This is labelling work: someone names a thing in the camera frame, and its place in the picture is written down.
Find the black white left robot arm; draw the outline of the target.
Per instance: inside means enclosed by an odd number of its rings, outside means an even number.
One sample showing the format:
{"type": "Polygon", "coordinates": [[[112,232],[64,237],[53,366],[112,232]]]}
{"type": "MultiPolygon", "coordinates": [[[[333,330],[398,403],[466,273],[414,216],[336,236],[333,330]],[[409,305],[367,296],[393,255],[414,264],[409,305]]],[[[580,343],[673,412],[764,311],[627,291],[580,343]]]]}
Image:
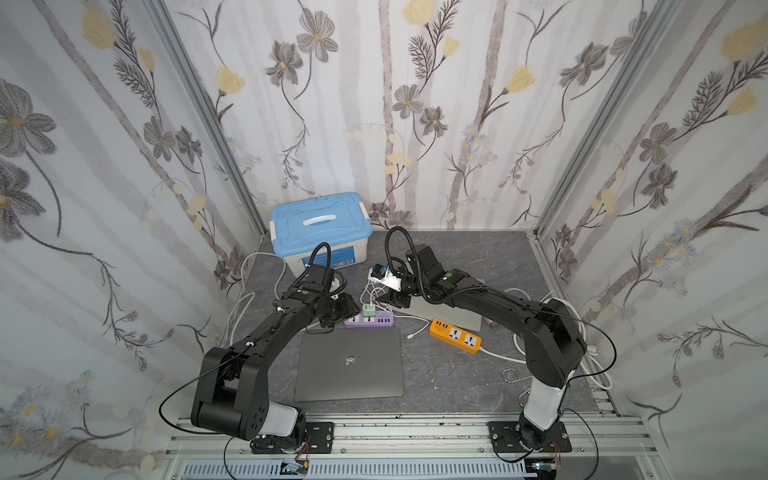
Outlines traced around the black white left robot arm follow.
{"type": "Polygon", "coordinates": [[[268,373],[273,362],[300,331],[317,322],[330,333],[361,312],[346,282],[333,285],[331,246],[322,242],[312,251],[303,273],[274,301],[273,312],[243,339],[214,347],[203,357],[200,374],[183,386],[195,385],[190,421],[173,429],[192,435],[226,435],[252,443],[259,453],[298,452],[309,433],[305,414],[273,402],[268,373]]]}

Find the silver apple laptop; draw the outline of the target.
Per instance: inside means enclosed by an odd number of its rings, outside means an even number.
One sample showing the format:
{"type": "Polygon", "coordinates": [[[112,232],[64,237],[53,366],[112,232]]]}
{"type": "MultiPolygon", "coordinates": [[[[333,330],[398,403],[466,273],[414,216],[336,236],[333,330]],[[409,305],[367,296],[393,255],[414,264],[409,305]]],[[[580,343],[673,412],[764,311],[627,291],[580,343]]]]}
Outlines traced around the silver apple laptop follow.
{"type": "Polygon", "coordinates": [[[427,320],[439,319],[460,329],[476,333],[480,332],[482,325],[482,316],[477,313],[446,304],[430,304],[422,297],[412,297],[410,306],[400,309],[400,312],[403,315],[427,320]]]}

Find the blue lid storage box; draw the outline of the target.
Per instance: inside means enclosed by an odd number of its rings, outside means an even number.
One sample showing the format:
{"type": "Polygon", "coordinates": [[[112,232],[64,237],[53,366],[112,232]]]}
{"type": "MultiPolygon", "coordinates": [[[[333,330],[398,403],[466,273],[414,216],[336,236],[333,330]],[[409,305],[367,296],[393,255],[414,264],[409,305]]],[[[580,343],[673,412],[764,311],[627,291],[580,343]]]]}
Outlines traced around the blue lid storage box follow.
{"type": "Polygon", "coordinates": [[[304,272],[312,251],[323,242],[331,250],[321,250],[318,263],[330,258],[336,269],[365,262],[373,233],[367,209],[354,192],[278,206],[270,214],[269,228],[273,252],[294,276],[304,272]]]}

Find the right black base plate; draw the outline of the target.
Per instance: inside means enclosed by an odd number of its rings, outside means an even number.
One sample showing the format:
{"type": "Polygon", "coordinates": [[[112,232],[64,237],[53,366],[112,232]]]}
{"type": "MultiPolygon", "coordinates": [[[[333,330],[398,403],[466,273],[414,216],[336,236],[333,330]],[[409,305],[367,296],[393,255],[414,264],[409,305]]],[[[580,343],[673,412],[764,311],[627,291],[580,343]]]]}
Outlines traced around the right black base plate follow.
{"type": "Polygon", "coordinates": [[[570,453],[573,447],[565,425],[557,421],[542,431],[525,421],[493,421],[487,424],[493,450],[496,453],[570,453]]]}

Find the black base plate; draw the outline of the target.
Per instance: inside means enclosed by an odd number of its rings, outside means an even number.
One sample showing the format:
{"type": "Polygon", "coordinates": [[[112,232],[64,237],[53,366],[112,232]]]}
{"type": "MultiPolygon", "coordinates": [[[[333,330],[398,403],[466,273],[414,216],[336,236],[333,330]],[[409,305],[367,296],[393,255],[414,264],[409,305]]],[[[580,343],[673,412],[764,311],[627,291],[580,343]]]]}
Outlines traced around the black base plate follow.
{"type": "Polygon", "coordinates": [[[573,447],[565,425],[557,421],[542,431],[525,421],[493,421],[487,424],[493,450],[496,453],[570,453],[573,447]]]}
{"type": "Polygon", "coordinates": [[[299,421],[287,436],[259,434],[250,442],[254,454],[330,454],[333,422],[299,421]]]}

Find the orange power strip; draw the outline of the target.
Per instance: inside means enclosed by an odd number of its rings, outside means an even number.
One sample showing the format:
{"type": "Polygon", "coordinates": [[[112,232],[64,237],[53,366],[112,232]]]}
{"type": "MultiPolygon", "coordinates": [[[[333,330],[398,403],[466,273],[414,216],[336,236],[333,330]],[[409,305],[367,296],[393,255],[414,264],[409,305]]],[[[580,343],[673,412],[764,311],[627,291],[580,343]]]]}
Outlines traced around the orange power strip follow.
{"type": "Polygon", "coordinates": [[[457,328],[440,319],[434,319],[431,322],[429,335],[472,355],[476,355],[482,345],[482,339],[477,335],[457,328]]]}

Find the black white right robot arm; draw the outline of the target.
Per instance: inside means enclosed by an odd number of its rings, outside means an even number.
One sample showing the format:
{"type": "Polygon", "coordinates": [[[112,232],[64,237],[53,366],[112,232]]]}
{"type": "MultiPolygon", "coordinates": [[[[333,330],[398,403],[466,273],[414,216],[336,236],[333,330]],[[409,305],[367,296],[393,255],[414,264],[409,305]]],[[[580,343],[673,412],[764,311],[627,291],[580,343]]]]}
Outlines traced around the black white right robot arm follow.
{"type": "Polygon", "coordinates": [[[378,300],[407,308],[420,297],[432,305],[467,310],[510,330],[524,343],[526,368],[532,375],[529,398],[520,413],[516,436],[527,455],[551,443],[563,401],[576,379],[606,375],[615,365],[579,374],[588,344],[579,327],[588,324],[558,299],[535,302],[493,288],[459,269],[445,269],[431,247],[415,244],[403,227],[384,237],[386,262],[375,265],[369,279],[386,288],[378,300]]]}

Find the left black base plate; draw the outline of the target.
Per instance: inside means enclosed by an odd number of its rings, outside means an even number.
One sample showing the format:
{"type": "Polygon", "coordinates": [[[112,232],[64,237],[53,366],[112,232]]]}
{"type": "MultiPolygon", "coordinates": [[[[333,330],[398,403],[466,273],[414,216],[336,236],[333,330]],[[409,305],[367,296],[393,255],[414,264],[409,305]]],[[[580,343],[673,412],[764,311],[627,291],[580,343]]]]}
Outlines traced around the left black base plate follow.
{"type": "Polygon", "coordinates": [[[333,422],[299,421],[287,436],[259,434],[250,442],[254,454],[330,454],[333,422]]]}

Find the aluminium rail frame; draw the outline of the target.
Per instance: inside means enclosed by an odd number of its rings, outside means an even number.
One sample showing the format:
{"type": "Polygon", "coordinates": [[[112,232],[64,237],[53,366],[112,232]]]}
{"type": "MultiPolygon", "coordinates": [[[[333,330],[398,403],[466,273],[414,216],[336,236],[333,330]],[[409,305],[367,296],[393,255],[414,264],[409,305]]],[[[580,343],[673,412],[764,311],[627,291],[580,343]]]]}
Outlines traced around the aluminium rail frame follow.
{"type": "Polygon", "coordinates": [[[635,417],[567,413],[570,453],[496,453],[503,414],[316,414],[333,422],[330,454],[254,454],[227,436],[176,434],[161,479],[668,479],[635,417]]]}

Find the dark grey laptop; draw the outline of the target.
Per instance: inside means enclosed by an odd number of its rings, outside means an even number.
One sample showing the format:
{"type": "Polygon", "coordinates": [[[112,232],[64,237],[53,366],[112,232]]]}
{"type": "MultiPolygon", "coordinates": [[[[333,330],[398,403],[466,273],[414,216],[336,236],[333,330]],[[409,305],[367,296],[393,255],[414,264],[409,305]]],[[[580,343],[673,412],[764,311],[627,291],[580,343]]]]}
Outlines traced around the dark grey laptop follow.
{"type": "Polygon", "coordinates": [[[302,341],[298,402],[400,397],[404,394],[401,332],[340,329],[302,341]]]}

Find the purple power strip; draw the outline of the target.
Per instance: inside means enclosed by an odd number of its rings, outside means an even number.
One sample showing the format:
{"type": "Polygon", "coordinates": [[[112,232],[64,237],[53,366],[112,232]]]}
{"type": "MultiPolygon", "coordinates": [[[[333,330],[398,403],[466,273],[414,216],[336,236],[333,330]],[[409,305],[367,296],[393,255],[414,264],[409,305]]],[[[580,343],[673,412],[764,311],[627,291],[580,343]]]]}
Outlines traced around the purple power strip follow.
{"type": "Polygon", "coordinates": [[[349,318],[343,322],[347,329],[362,328],[391,328],[394,326],[394,317],[391,312],[377,311],[373,316],[365,316],[363,313],[349,318]]]}

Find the green usb charger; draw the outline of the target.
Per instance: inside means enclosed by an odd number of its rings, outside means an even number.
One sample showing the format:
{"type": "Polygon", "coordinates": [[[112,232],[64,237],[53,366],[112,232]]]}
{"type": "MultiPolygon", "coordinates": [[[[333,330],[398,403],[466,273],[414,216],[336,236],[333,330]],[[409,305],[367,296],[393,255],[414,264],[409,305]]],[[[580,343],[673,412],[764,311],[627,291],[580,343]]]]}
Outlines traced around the green usb charger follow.
{"type": "Polygon", "coordinates": [[[369,303],[362,305],[362,315],[364,318],[371,318],[376,315],[376,306],[369,303]]]}

